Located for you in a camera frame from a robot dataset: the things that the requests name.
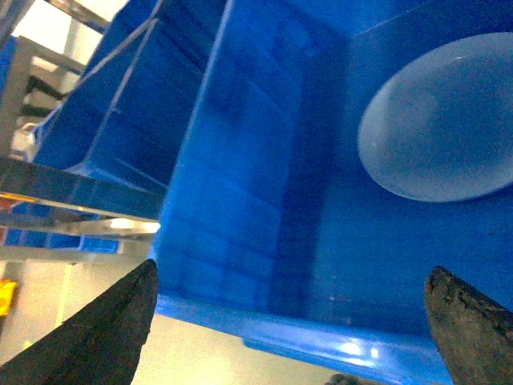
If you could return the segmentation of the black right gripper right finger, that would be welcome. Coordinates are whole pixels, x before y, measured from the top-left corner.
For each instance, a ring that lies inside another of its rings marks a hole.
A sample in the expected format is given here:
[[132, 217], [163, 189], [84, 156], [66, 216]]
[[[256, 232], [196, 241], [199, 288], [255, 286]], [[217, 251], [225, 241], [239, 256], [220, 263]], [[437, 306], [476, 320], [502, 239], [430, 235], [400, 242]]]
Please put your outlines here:
[[426, 280], [424, 303], [454, 384], [512, 383], [512, 312], [441, 266]]

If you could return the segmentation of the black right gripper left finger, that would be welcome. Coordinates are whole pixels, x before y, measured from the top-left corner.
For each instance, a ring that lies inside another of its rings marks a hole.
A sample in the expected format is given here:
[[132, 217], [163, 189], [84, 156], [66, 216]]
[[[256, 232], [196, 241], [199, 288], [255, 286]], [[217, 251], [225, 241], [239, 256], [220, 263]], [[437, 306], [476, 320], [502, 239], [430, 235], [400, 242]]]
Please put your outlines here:
[[1, 366], [3, 384], [130, 384], [150, 334], [157, 266], [146, 260]]

